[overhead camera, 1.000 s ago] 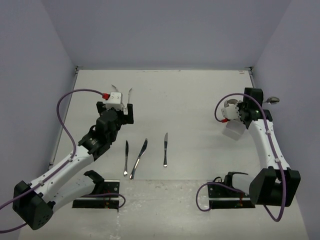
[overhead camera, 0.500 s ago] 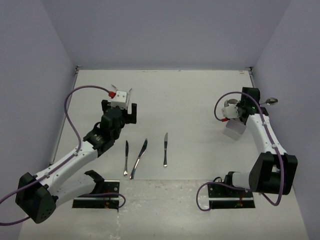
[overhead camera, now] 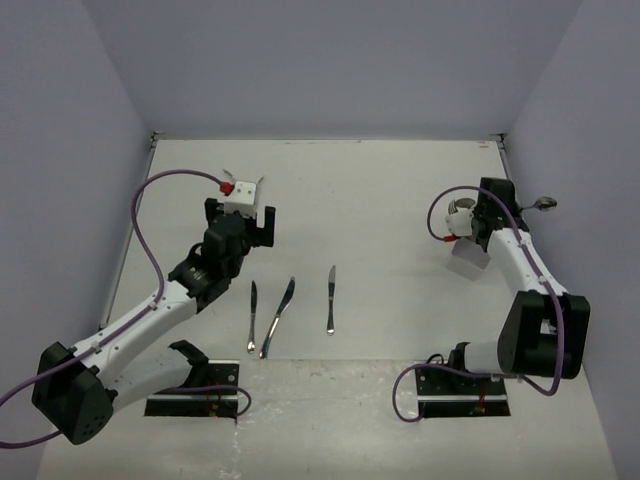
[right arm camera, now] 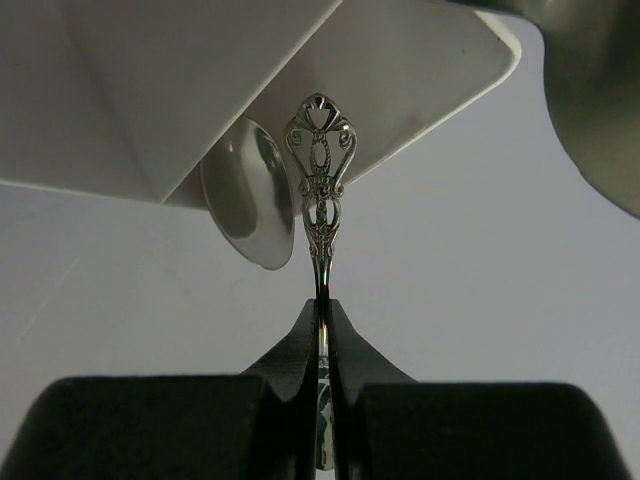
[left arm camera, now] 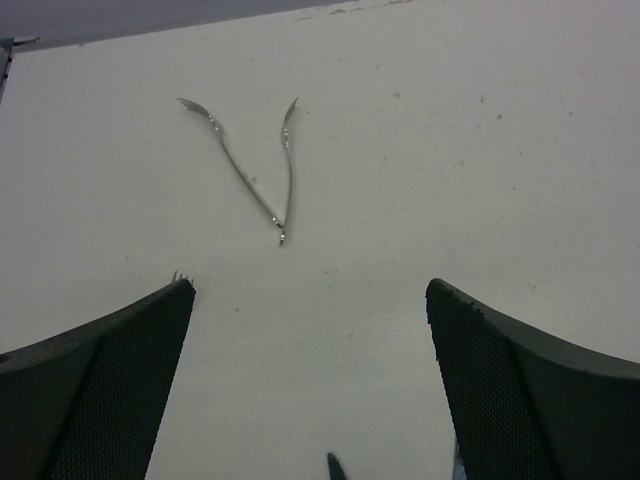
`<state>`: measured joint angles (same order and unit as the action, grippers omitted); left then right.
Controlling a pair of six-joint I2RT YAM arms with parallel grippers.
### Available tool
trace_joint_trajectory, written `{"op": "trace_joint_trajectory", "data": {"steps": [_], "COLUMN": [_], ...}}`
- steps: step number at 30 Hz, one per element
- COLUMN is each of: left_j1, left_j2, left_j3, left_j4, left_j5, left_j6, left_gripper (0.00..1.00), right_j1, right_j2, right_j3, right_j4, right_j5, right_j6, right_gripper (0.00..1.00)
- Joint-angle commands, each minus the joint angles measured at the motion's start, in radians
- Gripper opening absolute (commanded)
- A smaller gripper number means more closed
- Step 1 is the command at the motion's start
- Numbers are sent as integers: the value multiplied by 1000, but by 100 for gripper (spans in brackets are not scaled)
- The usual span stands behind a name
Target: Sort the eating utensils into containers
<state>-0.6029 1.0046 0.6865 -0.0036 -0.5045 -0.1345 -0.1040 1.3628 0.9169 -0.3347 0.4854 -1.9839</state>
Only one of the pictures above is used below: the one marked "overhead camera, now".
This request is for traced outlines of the plain steel spoon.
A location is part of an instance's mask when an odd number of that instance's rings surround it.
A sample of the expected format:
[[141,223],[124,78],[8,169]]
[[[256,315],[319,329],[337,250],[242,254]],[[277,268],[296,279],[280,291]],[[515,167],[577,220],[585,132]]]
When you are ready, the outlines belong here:
[[455,207],[457,210],[461,210],[461,209],[473,209],[475,206],[476,202],[474,199],[472,198],[459,198],[455,200]]

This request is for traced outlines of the ornate handle steel spoon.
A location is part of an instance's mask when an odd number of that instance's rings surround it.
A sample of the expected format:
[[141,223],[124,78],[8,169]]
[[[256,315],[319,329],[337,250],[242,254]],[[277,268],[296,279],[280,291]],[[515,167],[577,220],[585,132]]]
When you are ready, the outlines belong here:
[[549,196],[541,196],[537,198],[532,204],[521,206],[519,208],[520,212],[524,212],[527,210],[538,210],[541,212],[548,212],[554,210],[558,205],[558,201]]

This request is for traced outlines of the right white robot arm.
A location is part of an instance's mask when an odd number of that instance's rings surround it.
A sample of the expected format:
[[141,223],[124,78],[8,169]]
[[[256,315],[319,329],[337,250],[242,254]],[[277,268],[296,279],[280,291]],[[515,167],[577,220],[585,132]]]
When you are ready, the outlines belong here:
[[449,232],[469,239],[498,267],[514,294],[495,341],[461,342],[446,368],[448,385],[467,393],[482,374],[573,379],[582,366],[590,304],[572,295],[544,265],[521,216],[514,184],[483,177],[477,202],[446,217]]

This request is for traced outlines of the long steel fork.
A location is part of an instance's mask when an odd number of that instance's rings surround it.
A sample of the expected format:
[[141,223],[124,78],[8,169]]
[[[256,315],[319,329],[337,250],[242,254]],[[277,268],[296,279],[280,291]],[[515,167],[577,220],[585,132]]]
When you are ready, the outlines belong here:
[[464,206],[460,205],[459,199],[454,199],[448,204],[449,215],[457,213],[460,209],[464,209]]

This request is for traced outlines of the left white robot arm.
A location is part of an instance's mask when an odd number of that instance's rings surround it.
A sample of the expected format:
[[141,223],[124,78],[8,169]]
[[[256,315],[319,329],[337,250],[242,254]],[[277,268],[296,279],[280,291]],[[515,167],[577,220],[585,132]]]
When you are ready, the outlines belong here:
[[222,296],[257,247],[274,244],[276,210],[253,216],[227,213],[215,199],[205,202],[207,228],[136,314],[66,347],[59,342],[41,354],[32,403],[71,444],[95,437],[130,403],[163,390],[201,390],[208,379],[207,357],[177,341],[157,358],[140,354],[165,333],[201,313]]

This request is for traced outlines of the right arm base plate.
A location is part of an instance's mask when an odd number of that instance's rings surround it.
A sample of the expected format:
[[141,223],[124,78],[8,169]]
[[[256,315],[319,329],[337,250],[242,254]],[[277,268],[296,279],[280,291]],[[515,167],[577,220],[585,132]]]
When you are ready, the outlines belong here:
[[415,383],[421,419],[511,415],[503,380],[467,378],[421,368],[415,372]]

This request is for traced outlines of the clear plastic utensil container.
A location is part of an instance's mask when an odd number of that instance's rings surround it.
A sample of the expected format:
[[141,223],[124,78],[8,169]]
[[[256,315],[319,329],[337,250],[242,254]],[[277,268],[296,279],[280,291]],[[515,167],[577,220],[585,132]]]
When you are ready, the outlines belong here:
[[479,279],[490,263],[489,255],[476,243],[463,238],[453,244],[446,268],[468,280]]

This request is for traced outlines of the long steel knife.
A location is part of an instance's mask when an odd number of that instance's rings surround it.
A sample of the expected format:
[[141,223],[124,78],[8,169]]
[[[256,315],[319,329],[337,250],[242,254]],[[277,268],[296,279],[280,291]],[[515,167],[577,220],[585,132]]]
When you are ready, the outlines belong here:
[[285,289],[283,297],[280,301],[280,304],[275,311],[269,330],[267,331],[267,334],[261,345],[261,349],[259,351],[259,358],[262,360],[266,359],[269,355],[270,346],[271,346],[273,337],[275,335],[276,329],[278,327],[278,324],[281,320],[283,313],[286,311],[286,309],[289,307],[291,303],[291,300],[295,292],[295,286],[296,286],[296,280],[294,277],[291,277]]

